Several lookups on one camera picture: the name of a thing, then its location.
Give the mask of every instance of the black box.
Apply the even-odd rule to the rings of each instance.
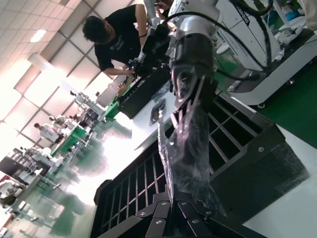
[[[133,119],[139,111],[152,99],[168,80],[171,79],[170,68],[158,68],[150,76],[140,79],[119,99],[118,110]]]

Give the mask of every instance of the person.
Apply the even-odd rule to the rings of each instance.
[[[168,17],[169,10],[174,0],[156,0],[155,9],[161,20],[165,20]]]
[[[38,123],[34,124],[34,127],[39,130],[39,135],[42,138],[46,138],[51,142],[58,144],[63,140],[64,135],[60,134],[58,130],[50,124],[40,125]]]
[[[129,60],[139,55],[147,36],[147,15],[143,4],[117,10],[105,19],[90,16],[84,22],[83,33],[87,40],[95,43],[101,71],[108,75],[134,77],[134,71],[116,69],[111,60],[128,65]]]

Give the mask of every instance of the black grid tray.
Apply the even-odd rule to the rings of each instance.
[[[277,187],[292,181],[298,184],[308,177],[291,150],[288,160],[296,168],[276,155],[279,146],[288,148],[276,125],[224,93],[216,96],[209,119],[211,185],[228,217],[245,222],[296,184],[279,191]],[[274,174],[266,173],[269,168],[272,171],[271,166]],[[151,204],[155,193],[165,191],[165,183],[155,142],[103,189],[91,237],[100,236]]]

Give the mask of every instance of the workbench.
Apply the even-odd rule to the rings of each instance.
[[[81,137],[85,134],[85,129],[83,129],[80,125],[77,124],[69,132],[69,134],[58,144],[54,151],[52,151],[51,155],[54,157],[58,152],[65,153],[78,140],[82,140]]]

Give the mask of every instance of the black t-shirt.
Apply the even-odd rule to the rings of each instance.
[[[114,28],[115,39],[105,45],[95,44],[95,54],[101,71],[114,68],[111,60],[128,64],[141,50],[139,32],[134,25],[137,22],[135,5],[115,11],[106,21]]]

